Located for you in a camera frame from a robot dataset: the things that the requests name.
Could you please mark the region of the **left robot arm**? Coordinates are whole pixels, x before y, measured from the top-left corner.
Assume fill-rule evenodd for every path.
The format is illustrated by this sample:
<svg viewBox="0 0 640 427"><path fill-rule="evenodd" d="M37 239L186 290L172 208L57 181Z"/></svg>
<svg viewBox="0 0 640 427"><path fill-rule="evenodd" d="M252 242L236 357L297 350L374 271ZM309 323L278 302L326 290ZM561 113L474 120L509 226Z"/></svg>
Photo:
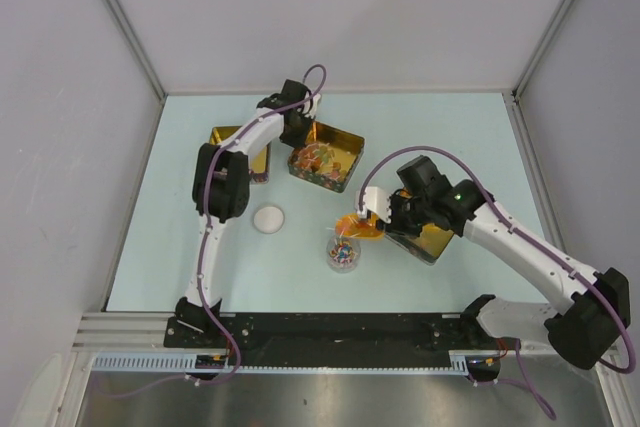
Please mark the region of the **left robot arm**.
<svg viewBox="0 0 640 427"><path fill-rule="evenodd" d="M274 140L301 146L320 102L318 89L287 80L280 92L262 99L254 115L229 138L200 147L192 187L200 221L199 248L194 273L175 308L177 322L197 345L210 346L221 334L213 308L223 294L213 285L213 277L225 231L249 203L251 162Z"/></svg>

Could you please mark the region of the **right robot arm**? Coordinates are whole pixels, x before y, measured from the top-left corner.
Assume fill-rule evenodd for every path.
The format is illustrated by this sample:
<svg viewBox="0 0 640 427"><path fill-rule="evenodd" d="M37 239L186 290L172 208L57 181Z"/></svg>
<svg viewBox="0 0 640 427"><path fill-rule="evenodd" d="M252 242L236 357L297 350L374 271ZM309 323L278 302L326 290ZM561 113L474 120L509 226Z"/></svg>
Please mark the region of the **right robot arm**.
<svg viewBox="0 0 640 427"><path fill-rule="evenodd" d="M616 342L636 352L630 325L629 282L618 270L599 272L516 221L475 176L453 185L420 155L397 171L403 188L390 198L388 231L415 237L432 224L487 250L535 287L542 303L507 301L494 294L476 302L477 314L461 323L463 340L484 348L496 337L552 347L571 365L589 370Z"/></svg>

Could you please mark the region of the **white jar lid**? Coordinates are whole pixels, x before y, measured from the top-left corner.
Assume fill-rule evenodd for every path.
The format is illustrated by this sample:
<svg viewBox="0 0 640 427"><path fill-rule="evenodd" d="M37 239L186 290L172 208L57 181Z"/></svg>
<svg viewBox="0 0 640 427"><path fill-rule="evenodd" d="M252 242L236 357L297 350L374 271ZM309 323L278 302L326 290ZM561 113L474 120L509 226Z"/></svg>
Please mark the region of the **white jar lid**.
<svg viewBox="0 0 640 427"><path fill-rule="evenodd" d="M275 205L258 208L253 216L253 226L260 233L271 235L281 230L285 222L283 210Z"/></svg>

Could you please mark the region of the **orange plastic scoop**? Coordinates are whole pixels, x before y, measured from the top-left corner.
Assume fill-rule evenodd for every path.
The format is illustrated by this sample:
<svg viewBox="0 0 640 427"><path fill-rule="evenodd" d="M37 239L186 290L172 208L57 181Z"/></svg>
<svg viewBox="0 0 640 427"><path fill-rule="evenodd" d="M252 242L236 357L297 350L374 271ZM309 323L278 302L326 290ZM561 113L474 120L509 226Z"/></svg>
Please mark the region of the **orange plastic scoop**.
<svg viewBox="0 0 640 427"><path fill-rule="evenodd" d="M356 213L341 217L335 224L334 233L343 238L358 241L378 241L384 237L384 231L378 227L379 217L371 214L361 218Z"/></svg>

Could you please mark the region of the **tin with round lollipops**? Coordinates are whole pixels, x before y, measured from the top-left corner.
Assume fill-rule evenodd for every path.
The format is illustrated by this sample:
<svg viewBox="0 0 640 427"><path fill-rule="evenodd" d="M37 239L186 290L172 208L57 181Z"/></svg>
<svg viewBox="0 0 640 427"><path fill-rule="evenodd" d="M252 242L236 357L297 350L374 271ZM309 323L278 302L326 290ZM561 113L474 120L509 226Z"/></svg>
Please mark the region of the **tin with round lollipops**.
<svg viewBox="0 0 640 427"><path fill-rule="evenodd" d="M289 156L288 171L296 178L342 193L364 147L364 137L315 121L304 145Z"/></svg>

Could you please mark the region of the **tin with swirl lollipops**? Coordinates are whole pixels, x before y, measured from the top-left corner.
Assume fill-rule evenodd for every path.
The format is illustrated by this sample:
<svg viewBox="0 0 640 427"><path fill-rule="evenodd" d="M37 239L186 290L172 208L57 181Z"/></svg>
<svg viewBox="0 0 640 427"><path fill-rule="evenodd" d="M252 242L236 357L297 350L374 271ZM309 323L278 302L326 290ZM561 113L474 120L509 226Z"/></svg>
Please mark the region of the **tin with swirl lollipops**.
<svg viewBox="0 0 640 427"><path fill-rule="evenodd" d="M232 187L248 187L255 177L255 172L266 172L269 166L269 155L265 155L263 169L254 169L255 158L269 149L275 137L274 130L265 122L257 122L252 126L237 127L227 136L220 136L225 128L216 127L212 131L210 143L213 145L212 158L206 168L206 178L212 183Z"/></svg>

